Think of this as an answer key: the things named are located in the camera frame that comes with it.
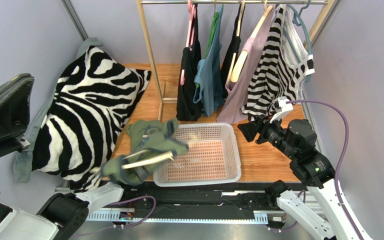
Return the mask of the green tank top navy trim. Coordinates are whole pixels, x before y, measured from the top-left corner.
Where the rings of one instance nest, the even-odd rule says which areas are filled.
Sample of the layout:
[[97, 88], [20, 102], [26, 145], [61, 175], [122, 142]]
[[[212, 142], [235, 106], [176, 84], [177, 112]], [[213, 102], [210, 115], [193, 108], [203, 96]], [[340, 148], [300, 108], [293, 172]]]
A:
[[[178, 127], [179, 121], [177, 118], [167, 120], [164, 123], [159, 120], [138, 120], [128, 125], [126, 133], [130, 137], [130, 154], [150, 149], [150, 152], [142, 155], [143, 158], [153, 157], [167, 151], [171, 151], [174, 155], [173, 158], [175, 158], [178, 155], [187, 153], [189, 150], [188, 144], [173, 138]], [[102, 164], [97, 170], [99, 176], [109, 178], [113, 183], [137, 186], [143, 183], [158, 168], [171, 161], [166, 160], [156, 164], [122, 169], [122, 165], [134, 163], [141, 159], [138, 156], [124, 159], [128, 155], [117, 156]]]

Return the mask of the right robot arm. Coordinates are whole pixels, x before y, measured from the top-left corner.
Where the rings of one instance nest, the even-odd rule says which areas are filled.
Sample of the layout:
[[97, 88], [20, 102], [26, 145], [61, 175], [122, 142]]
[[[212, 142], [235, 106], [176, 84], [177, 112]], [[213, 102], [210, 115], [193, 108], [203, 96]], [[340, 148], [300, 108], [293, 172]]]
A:
[[317, 240], [369, 240], [371, 237], [343, 198], [335, 169], [330, 161], [316, 150], [317, 134], [306, 119], [294, 119], [287, 128], [281, 120], [259, 119], [238, 125], [248, 142], [270, 143], [290, 159], [293, 174], [307, 188], [322, 209], [320, 217], [291, 188], [278, 180], [265, 188], [271, 208], [281, 209], [293, 217]]

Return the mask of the cream plastic hanger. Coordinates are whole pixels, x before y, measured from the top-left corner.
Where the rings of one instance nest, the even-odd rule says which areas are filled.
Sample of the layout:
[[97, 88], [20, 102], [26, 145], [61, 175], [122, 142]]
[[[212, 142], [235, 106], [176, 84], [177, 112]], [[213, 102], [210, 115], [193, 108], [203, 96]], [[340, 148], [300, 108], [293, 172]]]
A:
[[144, 149], [144, 150], [138, 151], [136, 153], [132, 153], [132, 154], [127, 155], [126, 157], [124, 157], [124, 159], [126, 159], [126, 160], [129, 160], [129, 159], [134, 158], [134, 157], [141, 157], [141, 159], [139, 159], [138, 161], [133, 162], [133, 163], [126, 163], [126, 164], [122, 165], [121, 168], [123, 170], [124, 169], [132, 169], [132, 168], [147, 166], [147, 165], [151, 165], [151, 164], [161, 163], [161, 162], [164, 162], [167, 160], [171, 160], [171, 161], [174, 160], [174, 154], [172, 151], [166, 151], [166, 152], [159, 153], [159, 154], [152, 156], [152, 157], [143, 158], [143, 154], [146, 154], [148, 152], [151, 152], [151, 150], [150, 149]]

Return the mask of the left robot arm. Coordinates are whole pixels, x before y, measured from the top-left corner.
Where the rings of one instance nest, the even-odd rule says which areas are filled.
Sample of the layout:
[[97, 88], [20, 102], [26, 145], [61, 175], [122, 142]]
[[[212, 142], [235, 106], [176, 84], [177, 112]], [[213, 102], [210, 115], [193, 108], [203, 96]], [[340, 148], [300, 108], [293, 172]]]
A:
[[97, 210], [119, 201], [123, 188], [111, 182], [78, 193], [57, 193], [36, 214], [0, 202], [0, 240], [67, 240]]

